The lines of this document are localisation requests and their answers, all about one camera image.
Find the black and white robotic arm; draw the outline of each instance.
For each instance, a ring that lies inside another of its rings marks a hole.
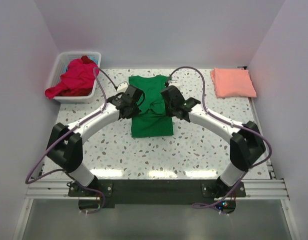
[[[210,191],[214,192],[216,198],[224,196],[264,153],[265,145],[262,139],[234,127],[234,125],[242,126],[243,123],[228,119],[209,110],[217,117],[232,123],[232,125],[213,118],[210,114],[206,113],[200,101],[192,97],[185,100],[180,90],[173,84],[166,87],[161,94],[165,100],[166,114],[168,116],[200,125],[230,144],[230,163],[210,189]],[[58,123],[53,128],[48,146],[70,129],[75,126],[79,127],[64,142],[56,145],[50,151],[48,157],[81,185],[92,189],[99,189],[98,179],[83,164],[83,144],[104,126],[119,119],[135,117],[140,112],[137,101],[141,95],[143,95],[143,92],[140,89],[130,85],[126,88],[125,92],[108,98],[102,113],[85,123],[80,124],[85,119],[88,119],[90,115],[93,115],[94,112],[67,126]],[[251,121],[244,124],[244,127],[259,132],[257,125]]]

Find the white plastic bin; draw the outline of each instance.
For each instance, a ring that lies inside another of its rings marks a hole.
[[[80,59],[82,56],[93,57],[98,67],[100,67],[101,54],[95,51],[68,51],[59,54],[50,75],[47,88],[56,86],[60,82],[60,76],[65,73],[68,64],[74,59]],[[88,96],[56,96],[53,99],[62,104],[86,104],[91,103],[95,96],[97,82]]]

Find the folded cloth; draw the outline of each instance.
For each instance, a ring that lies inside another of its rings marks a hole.
[[[256,97],[248,70],[214,68],[210,72],[218,98]]]
[[[61,82],[45,91],[46,97],[53,99],[55,96],[88,96],[94,86],[95,67],[97,65],[87,56],[72,60],[68,64],[68,71],[60,76]]]
[[[141,112],[132,118],[133,138],[162,137],[174,134],[172,118],[166,116],[165,101],[160,94],[165,88],[167,78],[162,75],[150,78],[129,77],[129,84],[140,88],[145,93],[145,100],[139,106]]]

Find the crumpled red fabric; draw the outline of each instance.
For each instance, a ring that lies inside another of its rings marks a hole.
[[[88,96],[93,89],[95,76],[93,69],[97,65],[87,56],[72,60],[68,64],[68,71],[60,76],[60,83],[45,91],[46,97],[55,96],[79,97]]]

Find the white table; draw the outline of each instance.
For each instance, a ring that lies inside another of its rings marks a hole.
[[[129,76],[168,76],[173,69],[104,69],[119,84]],[[210,69],[201,69],[206,80],[206,105],[224,116],[247,122],[254,120],[246,97],[216,98]],[[115,94],[113,86],[100,73],[106,96]],[[183,95],[201,101],[202,82],[198,74],[183,69],[174,75],[183,85]],[[103,97],[96,89],[95,100],[89,104],[62,104],[57,122],[74,122],[99,107]],[[229,145],[214,133],[198,125],[173,118],[174,136],[131,137],[131,120],[122,119],[93,135],[83,146],[84,164],[98,177],[110,179],[216,179],[229,163]],[[43,172],[59,168],[50,159]],[[67,179],[57,172],[46,177]],[[245,179],[270,179],[266,163],[253,168]]]

